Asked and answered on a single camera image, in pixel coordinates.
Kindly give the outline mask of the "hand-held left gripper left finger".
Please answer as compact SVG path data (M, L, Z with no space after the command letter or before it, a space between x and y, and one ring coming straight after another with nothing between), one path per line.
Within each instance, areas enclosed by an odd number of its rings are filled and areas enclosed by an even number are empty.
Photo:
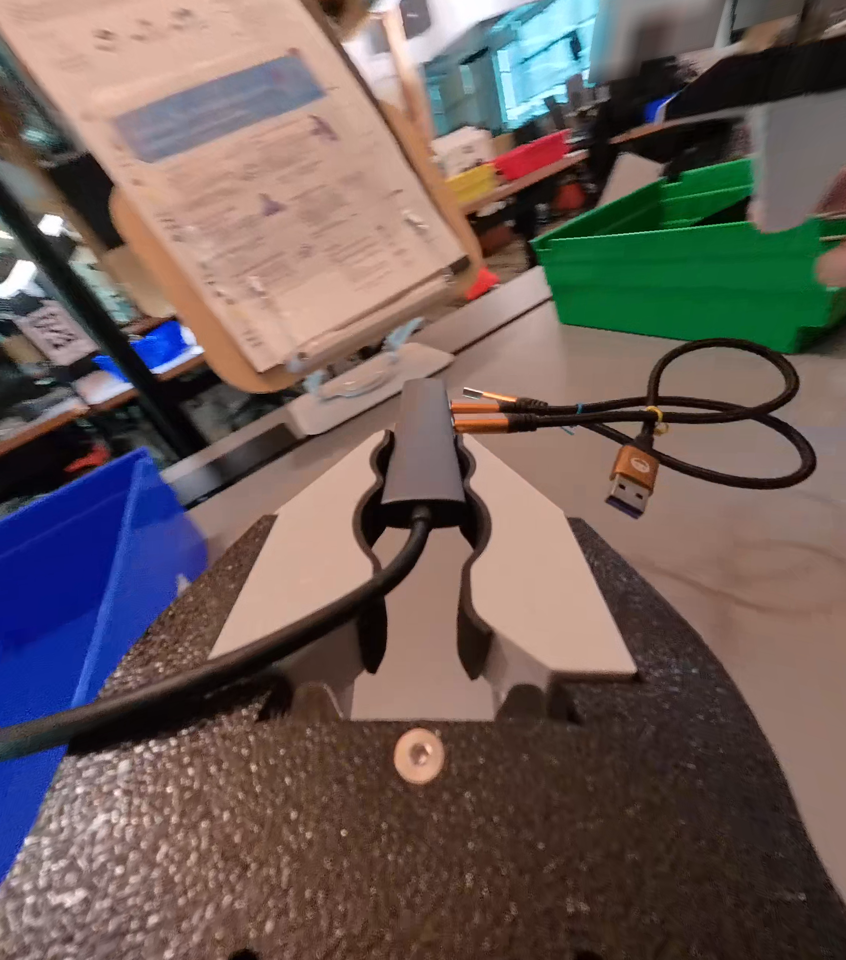
M391 441L390 431L372 435L277 510L211 661L292 625L372 578L380 562L361 533L358 511L379 485L380 456ZM290 684L294 700L324 687L342 718L351 718L356 681L366 671L357 624L313 642L275 670Z

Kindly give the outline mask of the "green plastic bin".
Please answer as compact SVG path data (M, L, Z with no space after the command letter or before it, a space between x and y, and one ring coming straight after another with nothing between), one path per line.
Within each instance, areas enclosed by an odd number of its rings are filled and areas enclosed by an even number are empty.
M778 233L747 220L750 161L657 179L533 240L561 323L677 341L736 338L801 354L846 319L815 263L846 216Z

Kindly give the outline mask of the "dark usb hub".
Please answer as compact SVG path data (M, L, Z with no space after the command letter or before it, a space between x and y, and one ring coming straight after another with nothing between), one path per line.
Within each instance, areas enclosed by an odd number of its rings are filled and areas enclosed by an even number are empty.
M372 611L413 570L434 528L458 522L466 497L446 390L431 379L410 381L402 394L381 496L383 528L408 530L392 562L357 588L241 649L148 686L25 723L0 727L0 762L68 745L158 709L186 705L188 714L218 691L240 685Z

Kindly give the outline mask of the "black cable orange plugs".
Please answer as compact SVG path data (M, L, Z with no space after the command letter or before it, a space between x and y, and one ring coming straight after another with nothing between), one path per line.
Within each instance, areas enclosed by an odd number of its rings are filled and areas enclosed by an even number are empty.
M754 356L776 371L782 390L757 404L664 394L665 373L678 360L704 352L722 351ZM816 472L817 455L797 429L778 417L793 402L801 381L789 358L755 342L712 338L684 342L665 353L652 367L642 394L599 402L558 405L538 398L516 397L488 390L465 389L450 402L453 429L462 435L516 435L543 430L572 434L583 430L612 442L617 454L609 473L606 503L639 519L651 498L660 469L734 490L779 491L797 487ZM790 473L757 477L720 472L675 458L656 448L672 426L722 427L752 424L781 438L792 449L798 466Z

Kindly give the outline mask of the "blue plastic bin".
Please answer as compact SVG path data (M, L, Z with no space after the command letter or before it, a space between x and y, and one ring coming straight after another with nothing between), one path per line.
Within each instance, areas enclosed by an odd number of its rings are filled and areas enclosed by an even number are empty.
M202 534L141 449L0 520L0 727L93 701L207 567ZM0 763L0 885L64 754Z

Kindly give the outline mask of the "black flat panel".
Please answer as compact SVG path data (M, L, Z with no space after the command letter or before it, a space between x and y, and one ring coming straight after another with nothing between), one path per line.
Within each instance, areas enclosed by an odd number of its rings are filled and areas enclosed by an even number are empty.
M183 507L190 509L281 459L299 443L285 423L278 423L225 451L216 443L167 468L162 478Z

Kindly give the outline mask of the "white hanging card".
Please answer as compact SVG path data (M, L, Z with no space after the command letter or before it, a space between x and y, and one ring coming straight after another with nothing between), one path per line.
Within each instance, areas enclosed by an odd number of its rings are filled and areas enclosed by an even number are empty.
M632 152L620 152L599 196L597 208L602 208L645 186L656 183L664 171L663 164Z

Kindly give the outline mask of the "white stand base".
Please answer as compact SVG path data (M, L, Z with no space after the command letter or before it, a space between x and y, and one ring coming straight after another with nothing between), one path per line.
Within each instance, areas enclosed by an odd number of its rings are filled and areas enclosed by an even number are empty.
M452 353L406 342L357 361L343 372L324 367L304 380L304 392L286 405L299 439L324 435L398 396L411 380L431 378L453 363Z

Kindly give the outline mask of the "red plastic bin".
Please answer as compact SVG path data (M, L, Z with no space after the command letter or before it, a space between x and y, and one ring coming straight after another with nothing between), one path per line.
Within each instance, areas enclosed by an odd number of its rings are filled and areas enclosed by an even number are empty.
M570 132L556 130L497 156L493 164L507 183L522 180L561 162L570 153Z

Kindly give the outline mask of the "blue storage bin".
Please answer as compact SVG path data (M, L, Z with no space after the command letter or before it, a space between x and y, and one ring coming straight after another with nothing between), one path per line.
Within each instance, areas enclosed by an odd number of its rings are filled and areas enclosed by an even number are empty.
M176 319L167 319L144 335L132 336L130 344L152 372L186 358L198 346L191 331Z

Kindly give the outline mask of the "yellow plastic bin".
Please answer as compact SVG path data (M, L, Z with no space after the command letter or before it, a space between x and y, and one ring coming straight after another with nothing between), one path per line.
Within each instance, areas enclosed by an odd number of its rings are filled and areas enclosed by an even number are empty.
M492 194L499 185L498 171L493 162L471 167L461 173L448 176L445 185L459 206L467 207Z

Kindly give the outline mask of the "white cardboard box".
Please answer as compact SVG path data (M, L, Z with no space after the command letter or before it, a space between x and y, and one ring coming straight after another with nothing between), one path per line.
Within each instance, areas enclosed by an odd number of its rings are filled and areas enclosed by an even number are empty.
M476 126L462 126L435 138L430 147L434 162L445 180L492 163L496 156L491 132Z

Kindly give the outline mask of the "marker tag on tripod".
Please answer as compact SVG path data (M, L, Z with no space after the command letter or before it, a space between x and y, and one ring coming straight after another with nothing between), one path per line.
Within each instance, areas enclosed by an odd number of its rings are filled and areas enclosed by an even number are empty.
M15 317L14 323L53 366L71 367L99 353L89 334L54 299L43 300L29 314Z

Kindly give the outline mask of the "green pole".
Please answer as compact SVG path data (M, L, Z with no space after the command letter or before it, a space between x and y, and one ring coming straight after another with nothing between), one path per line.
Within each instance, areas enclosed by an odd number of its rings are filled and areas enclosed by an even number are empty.
M208 442L202 432L170 399L165 384L143 363L99 298L56 252L28 209L1 177L0 219L45 274L50 289L136 389L141 406L174 453L184 459L204 450Z

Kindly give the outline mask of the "wooden document stand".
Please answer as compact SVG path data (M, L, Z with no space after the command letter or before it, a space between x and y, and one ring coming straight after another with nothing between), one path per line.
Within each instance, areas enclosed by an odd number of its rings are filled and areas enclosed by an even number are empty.
M452 193L317 2L0 2L0 40L237 389L298 383L476 276Z

